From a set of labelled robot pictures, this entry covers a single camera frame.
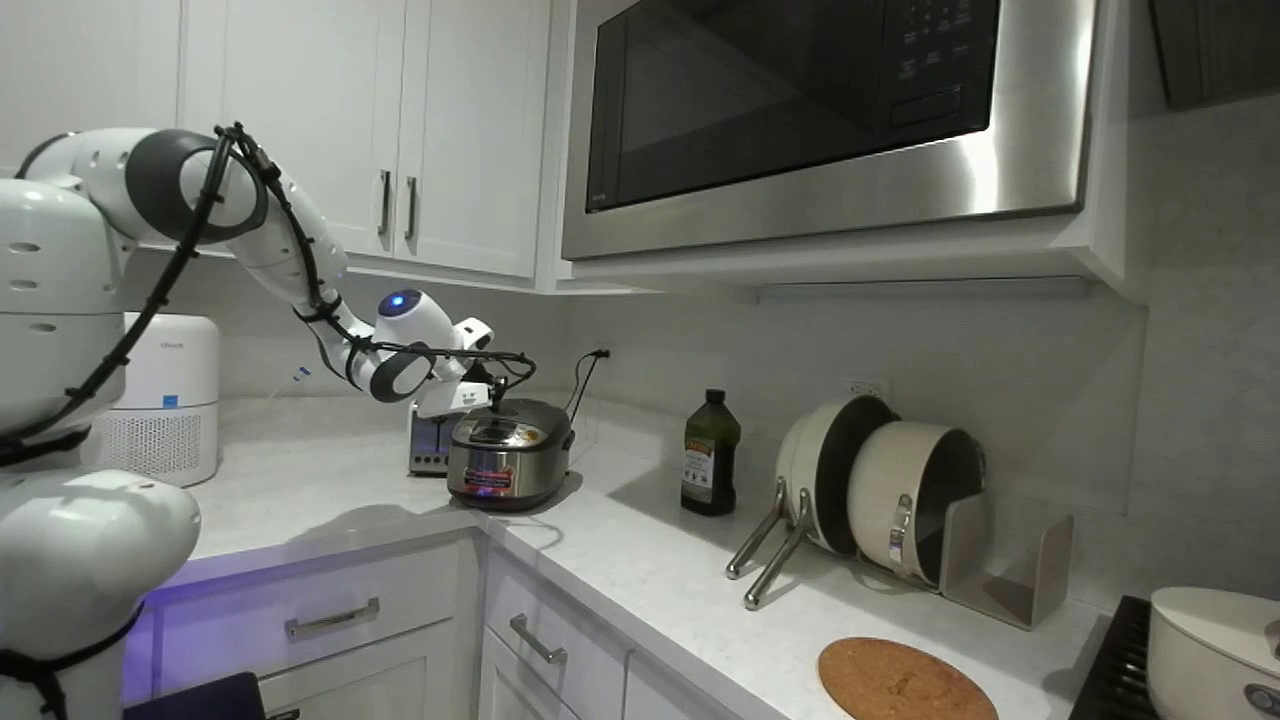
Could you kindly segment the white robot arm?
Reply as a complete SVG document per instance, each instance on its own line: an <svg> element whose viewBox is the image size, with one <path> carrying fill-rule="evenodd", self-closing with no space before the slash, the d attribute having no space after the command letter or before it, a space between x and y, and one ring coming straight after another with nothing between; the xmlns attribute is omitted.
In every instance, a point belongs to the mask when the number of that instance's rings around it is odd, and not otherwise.
<svg viewBox="0 0 1280 720"><path fill-rule="evenodd" d="M120 720L124 638L194 547L194 499L135 473L78 473L91 422L156 310L120 300L124 263L225 245L312 332L321 362L379 403L460 403L477 319L400 289L371 318L341 293L343 252L240 125L91 127L44 139L0 184L4 226L4 720Z"/></svg>

